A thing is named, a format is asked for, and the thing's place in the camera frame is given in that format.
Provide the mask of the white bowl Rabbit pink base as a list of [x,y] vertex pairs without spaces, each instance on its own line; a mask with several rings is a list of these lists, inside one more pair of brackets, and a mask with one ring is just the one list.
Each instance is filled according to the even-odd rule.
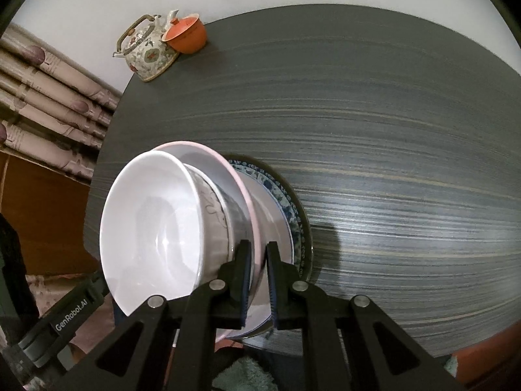
[[199,195],[202,249],[193,289],[217,278],[221,265],[232,261],[235,248],[247,239],[246,218],[235,203],[206,173],[185,164]]

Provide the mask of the white bowl Dog blue base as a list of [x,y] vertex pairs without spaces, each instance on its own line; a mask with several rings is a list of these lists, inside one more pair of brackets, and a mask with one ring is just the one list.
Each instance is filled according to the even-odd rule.
[[201,206],[179,159],[163,151],[133,158],[109,189],[100,255],[109,291],[125,315],[149,297],[193,291],[202,249]]

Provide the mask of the pink bowl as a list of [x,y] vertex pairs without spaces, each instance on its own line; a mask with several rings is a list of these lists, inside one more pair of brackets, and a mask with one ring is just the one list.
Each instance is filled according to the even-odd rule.
[[261,282],[260,221],[253,197],[232,165],[210,147],[192,141],[174,141],[155,148],[179,159],[195,181],[200,195],[203,244],[196,285],[216,279],[224,263],[234,258],[242,240],[252,246],[247,306]]

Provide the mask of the beige patterned curtain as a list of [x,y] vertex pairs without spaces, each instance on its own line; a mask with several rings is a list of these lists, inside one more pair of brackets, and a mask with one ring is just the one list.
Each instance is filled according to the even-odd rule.
[[119,97],[24,29],[1,34],[1,149],[90,182]]

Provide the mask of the orange lidded cup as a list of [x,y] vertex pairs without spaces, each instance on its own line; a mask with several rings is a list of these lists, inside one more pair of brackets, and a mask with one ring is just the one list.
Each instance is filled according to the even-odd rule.
[[167,23],[162,41],[177,53],[191,55],[207,44],[207,30],[197,13],[182,18],[173,16]]

